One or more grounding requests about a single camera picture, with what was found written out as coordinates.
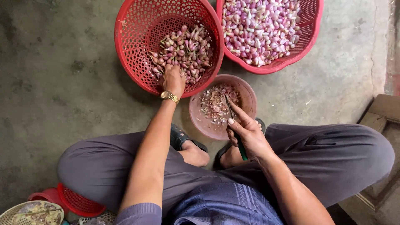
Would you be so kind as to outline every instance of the green knife handle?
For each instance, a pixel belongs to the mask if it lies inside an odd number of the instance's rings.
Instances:
[[[234,134],[234,137],[236,137],[236,139],[238,140],[238,147],[239,147],[240,154],[242,155],[243,161],[248,160],[247,155],[246,155],[246,149],[244,148],[242,139],[236,132],[233,132],[233,134]]]

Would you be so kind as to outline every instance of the blue shirt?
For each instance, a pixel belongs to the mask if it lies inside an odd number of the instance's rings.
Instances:
[[[283,225],[275,209],[257,190],[238,183],[203,185],[189,192],[161,221],[153,203],[124,209],[115,225]]]

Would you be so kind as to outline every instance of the hand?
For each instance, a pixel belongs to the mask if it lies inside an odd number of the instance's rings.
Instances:
[[[160,79],[160,85],[163,89],[170,91],[179,99],[182,97],[186,85],[186,76],[182,76],[182,74],[183,73],[178,66],[167,64],[165,66],[164,75]]]
[[[240,135],[244,148],[246,149],[247,157],[251,160],[259,161],[259,159],[268,157],[270,154],[274,154],[270,144],[265,139],[262,133],[259,123],[250,118],[241,108],[236,106],[232,101],[229,100],[232,111],[234,111],[240,123],[234,119],[228,119],[228,132],[229,139],[233,146],[238,146],[238,140],[234,137],[233,131]]]

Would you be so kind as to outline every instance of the fingernail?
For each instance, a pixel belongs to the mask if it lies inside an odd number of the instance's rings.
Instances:
[[[232,118],[228,118],[228,123],[229,123],[229,125],[232,125],[235,123],[235,121]]]

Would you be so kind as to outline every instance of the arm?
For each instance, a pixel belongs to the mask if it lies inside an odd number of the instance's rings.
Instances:
[[[185,88],[185,78],[180,77],[178,66],[166,65],[161,79],[164,90],[181,98]],[[164,166],[170,146],[170,129],[176,103],[164,100],[160,109],[147,126],[132,169],[120,212],[139,203],[154,203],[162,207],[164,186]]]
[[[257,123],[235,104],[230,105],[241,123],[228,119],[228,136],[237,147],[232,130],[236,131],[242,138],[248,157],[259,163],[274,190],[285,221],[289,225],[334,225],[322,203],[274,153]]]

